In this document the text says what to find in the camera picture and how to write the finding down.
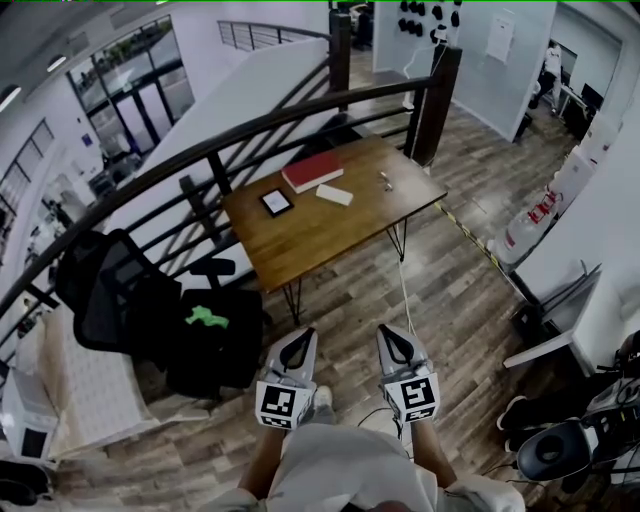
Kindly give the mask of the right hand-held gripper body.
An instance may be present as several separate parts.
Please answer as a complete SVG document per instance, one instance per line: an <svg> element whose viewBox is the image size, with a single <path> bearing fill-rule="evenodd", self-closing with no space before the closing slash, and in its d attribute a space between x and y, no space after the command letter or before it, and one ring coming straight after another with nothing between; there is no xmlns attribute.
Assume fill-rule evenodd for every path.
<svg viewBox="0 0 640 512"><path fill-rule="evenodd" d="M441 398L431 360L411 365L382 363L381 390L399 423L433 418Z"/></svg>

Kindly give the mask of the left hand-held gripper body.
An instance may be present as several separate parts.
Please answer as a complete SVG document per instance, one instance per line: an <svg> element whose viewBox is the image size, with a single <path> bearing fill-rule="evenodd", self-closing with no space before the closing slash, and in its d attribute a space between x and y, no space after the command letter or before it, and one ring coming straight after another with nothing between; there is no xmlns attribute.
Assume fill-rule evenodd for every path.
<svg viewBox="0 0 640 512"><path fill-rule="evenodd" d="M316 391L313 368L268 367L256 382L255 416L259 424L296 429L305 417Z"/></svg>

